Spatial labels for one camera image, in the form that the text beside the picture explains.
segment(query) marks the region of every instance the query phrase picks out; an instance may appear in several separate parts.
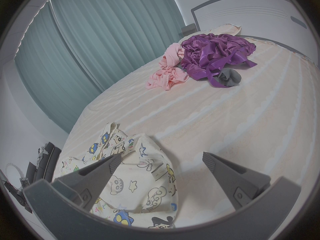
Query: curtain pleat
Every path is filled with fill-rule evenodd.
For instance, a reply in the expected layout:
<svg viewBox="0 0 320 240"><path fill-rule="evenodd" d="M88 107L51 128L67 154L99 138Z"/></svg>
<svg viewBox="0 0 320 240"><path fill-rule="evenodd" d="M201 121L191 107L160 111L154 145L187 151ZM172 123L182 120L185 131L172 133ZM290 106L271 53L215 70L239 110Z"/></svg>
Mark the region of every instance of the curtain pleat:
<svg viewBox="0 0 320 240"><path fill-rule="evenodd" d="M102 91L177 42L174 0L50 0L15 58L38 106L66 132Z"/></svg>

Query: purple ribbon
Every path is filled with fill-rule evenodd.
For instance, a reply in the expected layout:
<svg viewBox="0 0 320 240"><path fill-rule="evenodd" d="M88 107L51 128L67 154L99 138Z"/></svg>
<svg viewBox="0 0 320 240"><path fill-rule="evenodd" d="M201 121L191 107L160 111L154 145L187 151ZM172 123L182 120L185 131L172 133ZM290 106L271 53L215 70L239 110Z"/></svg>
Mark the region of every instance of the purple ribbon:
<svg viewBox="0 0 320 240"><path fill-rule="evenodd" d="M184 58L181 60L182 68L186 69L194 80L208 78L214 87L226 88L214 78L220 74L226 63L237 65L245 62L249 67L257 65L247 58L255 51L256 46L241 37L229 34L199 34L183 41L181 46L185 49Z"/></svg>

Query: white headboard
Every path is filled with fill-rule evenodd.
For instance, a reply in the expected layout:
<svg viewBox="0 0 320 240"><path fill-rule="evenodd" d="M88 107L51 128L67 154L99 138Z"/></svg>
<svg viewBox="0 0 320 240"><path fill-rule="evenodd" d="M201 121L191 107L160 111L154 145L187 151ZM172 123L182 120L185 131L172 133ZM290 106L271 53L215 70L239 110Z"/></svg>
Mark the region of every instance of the white headboard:
<svg viewBox="0 0 320 240"><path fill-rule="evenodd" d="M315 39L289 0L210 0L191 13L198 31L240 25L240 35L274 41L318 64Z"/></svg>

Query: pink garment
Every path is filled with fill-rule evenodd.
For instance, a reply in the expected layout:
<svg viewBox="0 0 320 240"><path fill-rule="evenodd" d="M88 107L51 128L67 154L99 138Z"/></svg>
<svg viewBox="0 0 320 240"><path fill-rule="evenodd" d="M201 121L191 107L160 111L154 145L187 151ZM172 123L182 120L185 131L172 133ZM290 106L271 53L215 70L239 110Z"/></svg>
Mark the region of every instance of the pink garment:
<svg viewBox="0 0 320 240"><path fill-rule="evenodd" d="M174 42L165 51L159 62L160 70L150 75L146 82L147 89L161 86L164 90L170 90L171 86L178 82L188 80L188 74L176 67L184 56L184 49L179 43Z"/></svg>

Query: mattress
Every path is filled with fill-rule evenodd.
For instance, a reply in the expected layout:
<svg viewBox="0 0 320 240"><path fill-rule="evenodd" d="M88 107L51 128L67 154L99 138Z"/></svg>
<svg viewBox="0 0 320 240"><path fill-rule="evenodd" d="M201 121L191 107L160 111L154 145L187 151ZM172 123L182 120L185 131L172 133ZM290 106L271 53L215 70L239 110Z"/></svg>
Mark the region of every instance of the mattress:
<svg viewBox="0 0 320 240"><path fill-rule="evenodd" d="M204 151L268 174L271 183L285 176L300 184L292 217L319 173L319 69L272 42L247 39L257 46L248 58L258 65L231 66L242 76L238 86L214 88L190 78L169 91L147 90L160 58L130 73L86 106L58 164L68 156L81 159L106 123L116 122L126 135L150 136L171 160L179 193L175 227L234 211L202 162Z"/></svg>

